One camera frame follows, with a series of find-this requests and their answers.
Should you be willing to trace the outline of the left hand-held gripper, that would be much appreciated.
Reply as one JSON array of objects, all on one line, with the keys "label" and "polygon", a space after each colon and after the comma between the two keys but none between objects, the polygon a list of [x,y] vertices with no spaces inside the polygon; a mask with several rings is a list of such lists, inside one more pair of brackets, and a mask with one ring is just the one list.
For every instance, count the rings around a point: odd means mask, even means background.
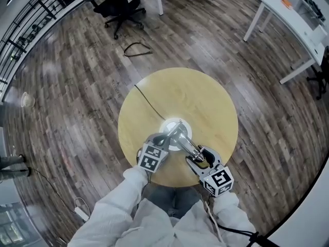
[{"label": "left hand-held gripper", "polygon": [[150,135],[137,152],[137,165],[155,173],[169,155],[170,139],[163,133]]}]

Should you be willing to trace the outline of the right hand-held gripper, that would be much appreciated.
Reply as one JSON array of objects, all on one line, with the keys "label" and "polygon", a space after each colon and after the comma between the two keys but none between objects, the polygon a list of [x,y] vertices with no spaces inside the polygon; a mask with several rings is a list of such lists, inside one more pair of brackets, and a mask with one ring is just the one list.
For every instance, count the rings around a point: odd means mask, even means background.
[{"label": "right hand-held gripper", "polygon": [[[210,147],[199,145],[205,162],[199,164],[186,157],[186,162],[191,170],[197,176],[205,176],[209,173],[209,165],[222,164],[219,153]],[[219,165],[216,169],[212,169],[210,173],[203,178],[203,187],[214,197],[218,197],[233,188],[234,179],[228,167]]]}]

